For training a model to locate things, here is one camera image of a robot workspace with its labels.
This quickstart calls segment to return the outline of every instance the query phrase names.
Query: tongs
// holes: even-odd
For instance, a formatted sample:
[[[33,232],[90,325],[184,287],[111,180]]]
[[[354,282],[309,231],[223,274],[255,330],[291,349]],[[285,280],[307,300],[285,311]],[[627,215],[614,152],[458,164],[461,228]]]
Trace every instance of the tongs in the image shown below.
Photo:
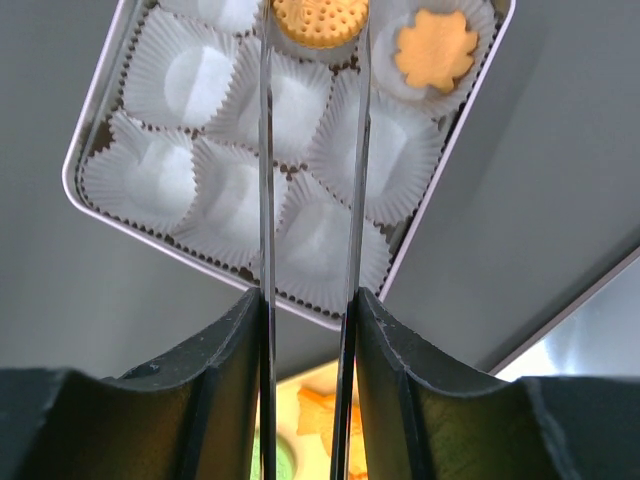
[[[275,381],[275,251],[273,200],[273,134],[271,92],[271,1],[262,12],[262,44],[260,51],[260,465],[264,480],[276,479],[276,381]],[[336,408],[331,452],[331,480],[345,480],[348,475],[351,402],[355,367],[356,328],[358,319],[358,287],[364,224],[364,200],[367,183],[369,134],[371,117],[371,41],[369,19],[361,32],[360,110],[354,201],[351,209],[349,260],[347,274],[346,313],[342,318],[340,358],[336,387]]]

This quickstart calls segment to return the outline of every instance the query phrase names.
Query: green lid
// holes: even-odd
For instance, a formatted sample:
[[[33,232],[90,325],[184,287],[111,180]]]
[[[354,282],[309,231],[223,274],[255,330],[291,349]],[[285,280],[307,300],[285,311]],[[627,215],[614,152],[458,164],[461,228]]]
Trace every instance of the green lid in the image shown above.
[[[293,480],[295,473],[293,452],[287,443],[276,437],[276,478]],[[260,434],[253,437],[253,457],[251,459],[251,480],[260,480]]]

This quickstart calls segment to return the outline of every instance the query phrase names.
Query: orange food item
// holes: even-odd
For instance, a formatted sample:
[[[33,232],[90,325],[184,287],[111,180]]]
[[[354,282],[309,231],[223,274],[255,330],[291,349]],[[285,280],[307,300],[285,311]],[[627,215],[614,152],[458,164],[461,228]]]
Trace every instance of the orange food item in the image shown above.
[[[422,9],[416,14],[415,27],[398,34],[396,66],[407,75],[410,87],[433,86],[443,93],[455,88],[473,65],[471,53],[478,46],[478,33],[468,32],[467,19],[459,10],[436,14]]]
[[[331,48],[353,39],[367,20],[369,0],[275,0],[276,22],[294,42]]]
[[[307,388],[298,392],[300,417],[298,418],[298,435],[320,435],[322,446],[331,456],[333,442],[333,414],[336,395],[319,395]],[[351,442],[349,447],[349,476],[351,480],[364,480],[367,475],[367,459],[364,451],[364,435],[362,433],[362,417],[360,407],[351,409]]]

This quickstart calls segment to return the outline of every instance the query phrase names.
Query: white cupcake liner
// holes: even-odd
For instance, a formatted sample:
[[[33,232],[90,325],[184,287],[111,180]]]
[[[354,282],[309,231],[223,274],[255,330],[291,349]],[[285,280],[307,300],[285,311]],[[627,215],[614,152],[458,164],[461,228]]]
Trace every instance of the white cupcake liner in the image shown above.
[[[127,112],[164,127],[201,128],[222,105],[238,41],[155,8],[136,45],[123,101]]]
[[[306,156],[331,92],[331,72],[321,64],[272,56],[273,155],[297,167]],[[247,38],[238,55],[231,89],[205,132],[258,149],[260,42]]]
[[[307,165],[338,200],[351,206],[358,136],[358,75],[340,73]],[[395,225],[411,216],[438,164],[444,134],[429,115],[371,92],[365,215]]]
[[[200,137],[193,146],[196,200],[174,239],[231,267],[246,267],[260,250],[259,163],[235,145]],[[274,171],[274,208],[278,218],[288,189]]]
[[[413,88],[405,83],[405,75],[395,64],[396,39],[401,28],[414,26],[418,10],[426,8],[433,13],[453,13],[460,10],[467,19],[467,29],[478,32],[478,45],[473,51],[473,66],[459,79],[456,88],[448,94],[434,87]],[[456,110],[473,87],[484,58],[493,42],[496,29],[494,10],[488,0],[399,0],[372,2],[371,11],[371,75],[374,86],[396,99],[442,117]]]
[[[261,3],[260,0],[160,0],[165,10],[200,19],[219,32],[230,34],[249,33]]]
[[[121,110],[110,129],[113,143],[84,168],[88,199],[121,220],[170,233],[196,194],[191,139],[179,131],[150,132]]]
[[[351,62],[351,58],[356,54],[359,36],[335,48],[308,48],[287,37],[273,16],[270,20],[271,43],[276,52],[330,66],[342,66],[349,63]],[[256,31],[258,35],[262,32],[261,14],[257,16]]]
[[[310,175],[295,177],[276,234],[276,287],[296,300],[343,313],[351,212]],[[376,292],[389,267],[389,247],[364,223],[360,285]]]

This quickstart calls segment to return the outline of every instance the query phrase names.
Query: metal strip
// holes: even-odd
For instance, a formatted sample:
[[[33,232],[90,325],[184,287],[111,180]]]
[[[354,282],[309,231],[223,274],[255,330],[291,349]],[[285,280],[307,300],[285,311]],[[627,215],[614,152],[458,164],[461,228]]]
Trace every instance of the metal strip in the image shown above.
[[[333,424],[331,452],[331,480],[345,480],[349,472],[349,434],[351,429],[351,400],[353,395],[353,372],[356,353],[356,321],[358,318],[358,287],[360,286],[360,259],[362,256],[362,230],[364,226],[364,200],[369,163],[369,135],[371,117],[371,39],[369,19],[362,30],[364,48],[360,52],[360,112],[358,116],[358,138],[356,143],[356,167],[354,197],[349,233],[349,272],[347,275],[347,309],[342,322],[338,384],[336,387],[336,409]]]
[[[275,251],[273,205],[273,97],[271,92],[271,1],[262,11],[260,49],[260,467],[276,480]]]

